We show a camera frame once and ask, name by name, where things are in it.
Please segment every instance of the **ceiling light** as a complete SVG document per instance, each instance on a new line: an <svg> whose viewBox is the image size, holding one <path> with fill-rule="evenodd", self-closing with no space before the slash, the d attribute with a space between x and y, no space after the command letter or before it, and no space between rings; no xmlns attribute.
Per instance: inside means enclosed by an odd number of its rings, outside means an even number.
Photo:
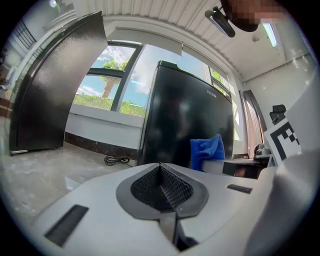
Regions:
<svg viewBox="0 0 320 256"><path fill-rule="evenodd" d="M49 0L49 4L53 8L55 8L57 6L57 2L55 0Z"/></svg>
<svg viewBox="0 0 320 256"><path fill-rule="evenodd" d="M270 42L272 44L272 47L278 46L276 35L275 35L274 30L272 29L270 23L265 23L265 24L262 24L262 25L263 25L266 33L268 34L268 37L269 37Z"/></svg>

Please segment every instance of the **floor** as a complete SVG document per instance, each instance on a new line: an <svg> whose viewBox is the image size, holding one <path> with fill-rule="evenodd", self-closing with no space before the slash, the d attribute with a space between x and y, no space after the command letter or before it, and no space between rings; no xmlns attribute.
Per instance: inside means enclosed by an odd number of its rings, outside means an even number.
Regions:
<svg viewBox="0 0 320 256"><path fill-rule="evenodd" d="M0 171L2 189L17 217L31 225L43 209L85 181L130 168L122 163L107 166L104 157L66 142L57 150L6 155Z"/></svg>

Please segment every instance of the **grass field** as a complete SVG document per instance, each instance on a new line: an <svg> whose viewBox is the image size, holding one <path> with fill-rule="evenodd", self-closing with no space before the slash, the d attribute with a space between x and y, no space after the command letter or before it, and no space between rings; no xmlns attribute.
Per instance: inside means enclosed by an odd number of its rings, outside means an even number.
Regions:
<svg viewBox="0 0 320 256"><path fill-rule="evenodd" d="M100 96L87 96L76 94L73 100L73 104L88 106L92 108L110 110L112 106L112 99L100 97ZM144 117L146 115L146 108L140 106L131 100L123 101L121 104L120 112L128 115L135 115Z"/></svg>

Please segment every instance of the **mesh cover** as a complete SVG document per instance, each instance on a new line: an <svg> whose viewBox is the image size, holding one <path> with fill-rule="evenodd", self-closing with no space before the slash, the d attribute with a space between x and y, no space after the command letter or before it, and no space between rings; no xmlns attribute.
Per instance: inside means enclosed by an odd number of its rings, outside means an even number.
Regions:
<svg viewBox="0 0 320 256"><path fill-rule="evenodd" d="M163 166L157 166L152 171L137 179L131 185L132 195L140 202L158 209L159 200L169 202L172 208L178 207L193 195L193 187L171 173Z"/></svg>

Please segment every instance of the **window frame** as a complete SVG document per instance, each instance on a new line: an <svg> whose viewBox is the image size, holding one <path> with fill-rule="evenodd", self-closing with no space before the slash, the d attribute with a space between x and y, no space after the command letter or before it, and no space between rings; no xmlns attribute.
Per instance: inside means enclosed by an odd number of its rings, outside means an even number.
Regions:
<svg viewBox="0 0 320 256"><path fill-rule="evenodd" d="M213 75L211 74L211 68L208 66L208 69L209 69L209 74L210 74L210 77L211 77L211 84L212 86L217 85L218 87L220 87L223 91L226 92L226 94L231 98L231 94L230 94L230 89L228 89L225 85L223 85L219 80L215 79L213 77Z"/></svg>
<svg viewBox="0 0 320 256"><path fill-rule="evenodd" d="M119 112L128 83L130 81L130 77L136 67L136 64L141 54L143 53L146 47L146 44L144 43L138 44L134 42L122 42L122 41L107 41L107 43L108 43L108 46L128 47L128 48L135 49L130 59L128 60L128 63L125 66L124 70L112 69L107 67L91 67L86 74L86 76L114 77L114 78L121 79L118 89L115 93L111 109L109 110L109 111ZM214 86L214 84L217 85L219 88L221 88L223 91L226 92L228 97L231 98L230 90L226 86L224 86L220 81L218 81L212 76L211 69L208 65L207 65L207 68L210 75L211 85L212 86Z"/></svg>

